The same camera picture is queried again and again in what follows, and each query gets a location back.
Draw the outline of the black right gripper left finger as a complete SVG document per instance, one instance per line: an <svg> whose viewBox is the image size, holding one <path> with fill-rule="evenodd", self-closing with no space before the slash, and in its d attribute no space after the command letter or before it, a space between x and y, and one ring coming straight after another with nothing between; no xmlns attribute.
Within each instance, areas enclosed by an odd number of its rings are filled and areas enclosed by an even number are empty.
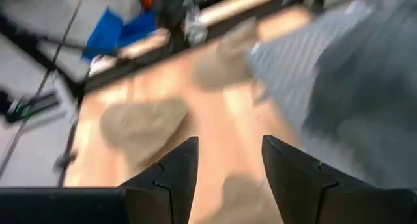
<svg viewBox="0 0 417 224"><path fill-rule="evenodd" d="M121 184L128 224L188 224L198 160L199 139L193 136Z"/></svg>

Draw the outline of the tan baseball cap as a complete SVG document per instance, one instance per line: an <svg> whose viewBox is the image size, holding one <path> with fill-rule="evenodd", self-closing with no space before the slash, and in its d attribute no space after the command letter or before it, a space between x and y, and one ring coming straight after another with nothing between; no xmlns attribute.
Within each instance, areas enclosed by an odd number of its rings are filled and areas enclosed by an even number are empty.
<svg viewBox="0 0 417 224"><path fill-rule="evenodd" d="M130 168L144 168L161 155L187 114L180 98L113 104L100 117L100 134L126 156Z"/></svg>
<svg viewBox="0 0 417 224"><path fill-rule="evenodd" d="M253 78L248 52L259 41L257 20L244 20L226 32L197 60L192 70L193 82L200 88L213 91L223 89Z"/></svg>
<svg viewBox="0 0 417 224"><path fill-rule="evenodd" d="M222 191L220 207L196 224L283 224L266 180L231 175L225 179Z"/></svg>

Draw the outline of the grey perforated metal shelf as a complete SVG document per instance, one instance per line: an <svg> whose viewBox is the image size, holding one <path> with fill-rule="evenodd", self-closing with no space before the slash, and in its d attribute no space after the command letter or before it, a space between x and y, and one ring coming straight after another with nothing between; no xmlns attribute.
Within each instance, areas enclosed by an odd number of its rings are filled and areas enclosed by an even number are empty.
<svg viewBox="0 0 417 224"><path fill-rule="evenodd" d="M393 5L397 1L400 0L354 0L349 5L326 12L288 35L262 42L252 49L250 61L253 73L265 84L266 95L276 102L305 149L303 129L333 135L342 123L327 130L306 123L320 56L327 47L374 10L384 5ZM377 118L362 120L388 122ZM393 121L389 123L400 124L406 129L417 129L417 125Z"/></svg>

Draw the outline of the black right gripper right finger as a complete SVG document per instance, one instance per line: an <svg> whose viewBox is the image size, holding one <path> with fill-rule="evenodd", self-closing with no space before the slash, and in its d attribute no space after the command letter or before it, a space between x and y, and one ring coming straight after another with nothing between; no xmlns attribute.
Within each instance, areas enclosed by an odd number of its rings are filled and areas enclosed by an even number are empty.
<svg viewBox="0 0 417 224"><path fill-rule="evenodd" d="M351 209L341 202L373 189L271 135L263 136L262 156L284 224L353 224Z"/></svg>

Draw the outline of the dark green baseball cap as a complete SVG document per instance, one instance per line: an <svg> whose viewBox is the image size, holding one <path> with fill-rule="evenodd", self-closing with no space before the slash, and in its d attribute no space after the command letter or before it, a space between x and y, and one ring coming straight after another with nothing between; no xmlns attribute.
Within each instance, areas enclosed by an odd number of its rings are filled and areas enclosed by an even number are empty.
<svg viewBox="0 0 417 224"><path fill-rule="evenodd" d="M302 141L310 155L364 182L417 191L417 129L351 119L333 135L303 129Z"/></svg>
<svg viewBox="0 0 417 224"><path fill-rule="evenodd" d="M317 61L306 123L356 118L417 125L417 0L374 10Z"/></svg>

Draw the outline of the black aluminium frame post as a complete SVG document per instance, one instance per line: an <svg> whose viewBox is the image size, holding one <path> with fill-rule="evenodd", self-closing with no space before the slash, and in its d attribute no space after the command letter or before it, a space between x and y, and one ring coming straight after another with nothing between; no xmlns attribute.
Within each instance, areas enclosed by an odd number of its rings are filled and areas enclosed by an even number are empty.
<svg viewBox="0 0 417 224"><path fill-rule="evenodd" d="M10 40L14 45L20 48L23 52L28 54L33 60L42 65L48 72L57 71L64 80L64 83L70 89L73 97L77 98L84 93L84 82L75 81L64 71L63 68L55 64L55 62L48 58L43 53L38 45L40 42L49 42L63 46L64 48L84 51L85 46L70 42L60 42L57 38L48 37L34 31L29 31L24 27L18 26L12 21L4 12L0 11L0 33Z"/></svg>

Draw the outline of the blue plastic bin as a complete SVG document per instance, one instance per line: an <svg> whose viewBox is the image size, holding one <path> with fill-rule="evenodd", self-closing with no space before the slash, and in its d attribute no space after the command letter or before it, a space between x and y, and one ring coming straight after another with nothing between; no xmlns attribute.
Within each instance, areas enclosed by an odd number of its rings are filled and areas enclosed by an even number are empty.
<svg viewBox="0 0 417 224"><path fill-rule="evenodd" d="M147 38L157 28L156 12L154 10L136 16L123 25L117 41L117 47L122 48L138 40Z"/></svg>
<svg viewBox="0 0 417 224"><path fill-rule="evenodd" d="M97 55L114 53L123 26L122 17L107 7L88 38L82 57L92 60Z"/></svg>

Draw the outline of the black device with green light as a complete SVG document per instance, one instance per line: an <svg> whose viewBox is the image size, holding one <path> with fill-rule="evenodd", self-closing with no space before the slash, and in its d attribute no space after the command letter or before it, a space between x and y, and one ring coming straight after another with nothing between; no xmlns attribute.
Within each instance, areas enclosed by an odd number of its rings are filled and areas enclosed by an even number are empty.
<svg viewBox="0 0 417 224"><path fill-rule="evenodd" d="M27 120L41 111L57 107L60 104L55 92L41 96L15 97L9 90L0 86L0 116L7 124Z"/></svg>

